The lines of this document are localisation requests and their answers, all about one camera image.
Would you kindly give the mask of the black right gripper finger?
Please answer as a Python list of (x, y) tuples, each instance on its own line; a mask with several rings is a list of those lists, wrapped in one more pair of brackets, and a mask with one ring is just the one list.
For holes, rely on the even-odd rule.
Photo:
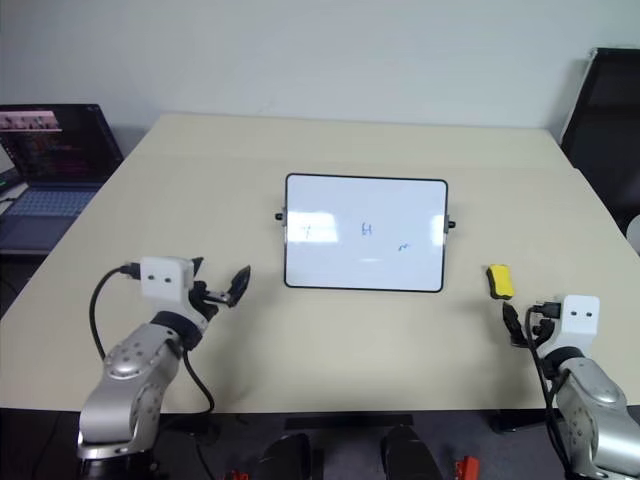
[(506, 329), (509, 332), (512, 346), (525, 346), (526, 338), (519, 321), (518, 313), (513, 305), (504, 301), (502, 304), (502, 318)]

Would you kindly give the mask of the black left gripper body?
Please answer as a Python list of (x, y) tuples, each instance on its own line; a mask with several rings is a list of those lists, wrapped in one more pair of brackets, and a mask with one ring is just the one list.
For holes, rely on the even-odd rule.
[(219, 312), (219, 306), (234, 308), (236, 300), (229, 292), (214, 292), (207, 288), (204, 281), (196, 280), (189, 291), (191, 306), (210, 322)]

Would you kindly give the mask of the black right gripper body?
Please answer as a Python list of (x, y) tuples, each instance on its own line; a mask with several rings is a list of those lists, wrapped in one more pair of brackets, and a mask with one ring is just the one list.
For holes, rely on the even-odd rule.
[(539, 323), (533, 324), (530, 319), (525, 321), (525, 340), (533, 346), (541, 346), (547, 342), (554, 333), (554, 321), (542, 318)]

